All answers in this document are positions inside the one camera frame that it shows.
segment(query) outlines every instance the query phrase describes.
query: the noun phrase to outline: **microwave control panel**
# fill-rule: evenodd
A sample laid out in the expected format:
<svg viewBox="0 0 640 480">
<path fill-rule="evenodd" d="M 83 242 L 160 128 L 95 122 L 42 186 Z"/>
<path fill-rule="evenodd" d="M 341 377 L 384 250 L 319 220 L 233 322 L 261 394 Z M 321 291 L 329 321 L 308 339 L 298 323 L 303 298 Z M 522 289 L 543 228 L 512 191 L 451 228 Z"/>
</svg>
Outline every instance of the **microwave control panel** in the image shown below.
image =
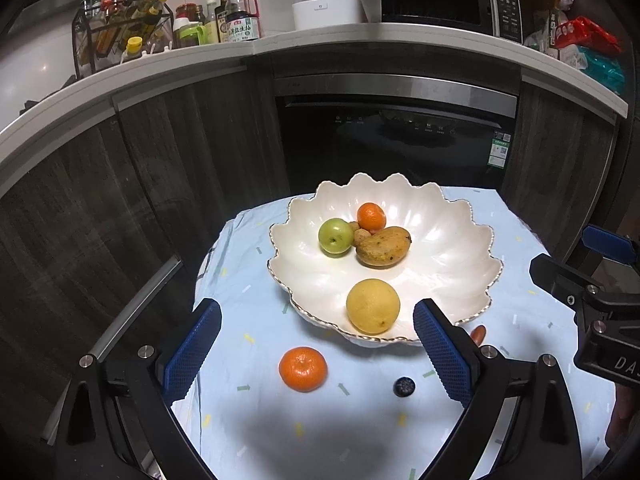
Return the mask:
<svg viewBox="0 0 640 480">
<path fill-rule="evenodd" d="M 495 0 L 495 35 L 522 44 L 519 0 Z"/>
</svg>

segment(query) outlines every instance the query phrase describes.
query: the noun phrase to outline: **bottle label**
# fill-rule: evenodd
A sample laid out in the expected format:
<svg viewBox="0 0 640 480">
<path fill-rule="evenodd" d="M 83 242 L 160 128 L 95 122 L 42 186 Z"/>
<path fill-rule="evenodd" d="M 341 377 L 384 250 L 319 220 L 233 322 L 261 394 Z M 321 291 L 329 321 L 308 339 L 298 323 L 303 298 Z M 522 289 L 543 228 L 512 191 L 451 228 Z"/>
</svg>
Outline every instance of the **bottle label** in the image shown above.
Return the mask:
<svg viewBox="0 0 640 480">
<path fill-rule="evenodd" d="M 224 43 L 226 41 L 226 10 L 222 10 L 221 12 L 216 14 L 216 21 L 218 22 L 218 34 L 220 36 L 220 43 Z"/>
<path fill-rule="evenodd" d="M 260 38 L 258 18 L 241 18 L 227 23 L 226 26 L 228 27 L 226 41 L 229 43 L 258 40 Z"/>
</svg>

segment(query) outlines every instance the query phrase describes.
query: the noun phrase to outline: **yellow bottle cap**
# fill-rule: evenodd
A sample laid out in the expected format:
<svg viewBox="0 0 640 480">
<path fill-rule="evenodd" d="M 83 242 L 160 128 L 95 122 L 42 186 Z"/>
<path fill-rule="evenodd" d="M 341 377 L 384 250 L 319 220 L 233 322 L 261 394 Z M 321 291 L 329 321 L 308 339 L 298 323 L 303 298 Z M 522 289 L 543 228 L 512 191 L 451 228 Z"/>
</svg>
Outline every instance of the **yellow bottle cap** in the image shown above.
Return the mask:
<svg viewBox="0 0 640 480">
<path fill-rule="evenodd" d="M 140 36 L 132 36 L 127 41 L 127 53 L 128 54 L 137 54 L 140 52 L 142 48 L 142 38 Z"/>
</svg>

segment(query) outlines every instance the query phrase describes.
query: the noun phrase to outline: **blueberry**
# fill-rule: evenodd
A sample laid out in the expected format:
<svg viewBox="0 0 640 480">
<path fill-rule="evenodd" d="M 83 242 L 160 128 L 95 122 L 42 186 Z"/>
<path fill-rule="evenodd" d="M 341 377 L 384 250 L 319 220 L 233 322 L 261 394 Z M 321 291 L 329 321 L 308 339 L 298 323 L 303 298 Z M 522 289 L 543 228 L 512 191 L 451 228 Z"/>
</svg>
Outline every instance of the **blueberry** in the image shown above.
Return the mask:
<svg viewBox="0 0 640 480">
<path fill-rule="evenodd" d="M 409 377 L 400 377 L 394 383 L 394 393 L 398 397 L 408 397 L 415 391 L 415 383 Z"/>
</svg>

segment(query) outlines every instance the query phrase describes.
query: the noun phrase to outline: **red package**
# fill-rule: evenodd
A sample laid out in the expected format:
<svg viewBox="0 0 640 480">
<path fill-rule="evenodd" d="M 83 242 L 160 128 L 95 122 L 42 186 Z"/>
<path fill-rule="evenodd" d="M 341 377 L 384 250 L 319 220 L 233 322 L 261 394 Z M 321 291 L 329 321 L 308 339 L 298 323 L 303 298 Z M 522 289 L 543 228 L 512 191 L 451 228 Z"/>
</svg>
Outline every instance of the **red package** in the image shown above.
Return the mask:
<svg viewBox="0 0 640 480">
<path fill-rule="evenodd" d="M 578 16 L 556 27 L 556 48 L 571 44 L 592 48 L 609 57 L 616 57 L 622 52 L 618 38 L 584 16 Z"/>
</svg>

